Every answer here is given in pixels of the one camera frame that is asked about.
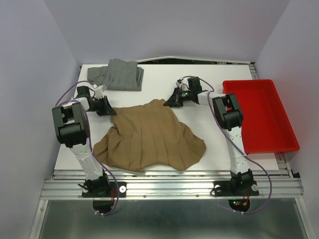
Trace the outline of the grey pleated skirt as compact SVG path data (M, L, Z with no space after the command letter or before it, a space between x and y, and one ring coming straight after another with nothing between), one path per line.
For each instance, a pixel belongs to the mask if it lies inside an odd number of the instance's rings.
M136 61L112 59L107 66L91 67L87 70L87 80L97 86L105 85L108 90L142 90L144 69Z

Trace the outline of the tan brown skirt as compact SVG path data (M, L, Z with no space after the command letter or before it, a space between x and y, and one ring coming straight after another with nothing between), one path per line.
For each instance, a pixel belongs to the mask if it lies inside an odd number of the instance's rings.
M203 139L180 122L163 99L147 104L115 108L113 126L94 145L97 158L110 167L143 172L154 165L185 171L206 151Z

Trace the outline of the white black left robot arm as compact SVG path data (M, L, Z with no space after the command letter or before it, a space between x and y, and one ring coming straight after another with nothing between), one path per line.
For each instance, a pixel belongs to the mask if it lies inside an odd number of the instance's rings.
M115 116L107 96L106 86L93 85L77 87L77 96L68 102L58 101L52 109L57 140L75 155L84 173L83 189L93 190L99 196L110 193L111 184L101 163L96 159L91 143L91 133L87 113L98 116Z

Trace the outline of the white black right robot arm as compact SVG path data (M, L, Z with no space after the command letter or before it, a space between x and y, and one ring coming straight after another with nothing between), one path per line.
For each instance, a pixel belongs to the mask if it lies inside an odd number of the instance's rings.
M247 163L242 139L243 113L235 94L220 94L213 88L204 90L205 80L185 76L177 80L173 94L164 103L171 108L181 108L185 102L209 106L217 126L224 134L230 156L231 181L229 188L234 194L241 194L254 183L252 171Z

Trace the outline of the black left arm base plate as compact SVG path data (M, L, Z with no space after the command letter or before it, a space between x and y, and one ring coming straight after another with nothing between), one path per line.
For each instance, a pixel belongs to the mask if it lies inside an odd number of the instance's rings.
M124 181L118 182L119 193L117 191L116 183L114 181L110 182L110 186L100 187L94 192L90 192L86 186L78 184L82 188L83 198L125 198L127 191L127 183Z

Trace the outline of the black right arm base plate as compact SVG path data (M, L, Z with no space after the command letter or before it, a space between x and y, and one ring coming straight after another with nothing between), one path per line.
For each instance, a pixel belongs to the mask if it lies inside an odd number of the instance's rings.
M259 190L256 181L253 184L240 184L232 183L229 181L215 181L211 196L215 197L239 197L239 196L259 196Z

